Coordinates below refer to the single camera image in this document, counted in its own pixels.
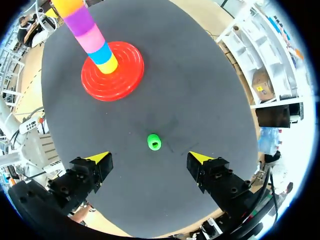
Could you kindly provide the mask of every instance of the metal rack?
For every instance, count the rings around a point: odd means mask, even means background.
[[[255,5],[255,0],[246,1],[232,23],[216,39],[217,43],[220,41],[229,48],[247,80],[254,99],[251,108],[300,103],[313,95],[304,61],[292,55],[272,19],[263,7]],[[273,99],[265,102],[252,88],[253,75],[260,68],[265,68],[275,94]]]

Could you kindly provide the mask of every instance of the red ring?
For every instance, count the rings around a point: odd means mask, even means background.
[[[123,41],[108,43],[118,61],[113,73],[103,74],[90,57],[84,61],[81,81],[84,89],[100,101],[116,101],[126,97],[139,85],[144,75],[144,60],[134,46]]]

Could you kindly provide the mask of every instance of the green ring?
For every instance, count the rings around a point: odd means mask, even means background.
[[[161,148],[161,140],[157,134],[150,134],[147,138],[148,146],[153,151],[158,151]]]

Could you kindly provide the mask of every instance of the yellow label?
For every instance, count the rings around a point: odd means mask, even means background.
[[[101,159],[103,159],[105,156],[107,156],[109,153],[110,153],[109,151],[106,151],[106,152],[99,153],[97,155],[85,157],[84,159],[90,159],[91,161],[95,161],[95,164],[98,164],[98,162]]]
[[[208,161],[209,159],[215,159],[213,157],[205,156],[194,151],[190,151],[190,153],[201,163],[201,165],[203,165],[204,162]]]

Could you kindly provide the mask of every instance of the black tabletop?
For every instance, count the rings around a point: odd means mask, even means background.
[[[67,26],[46,41],[42,98],[56,150],[67,168],[105,151],[114,169],[88,200],[136,237],[186,227],[218,206],[189,174],[187,154],[223,157],[249,179],[257,139],[244,89],[223,52],[188,14],[167,0],[108,0],[90,8],[108,42],[139,49],[144,76],[128,97],[98,101],[81,84],[87,57]],[[147,137],[157,133],[158,151]]]

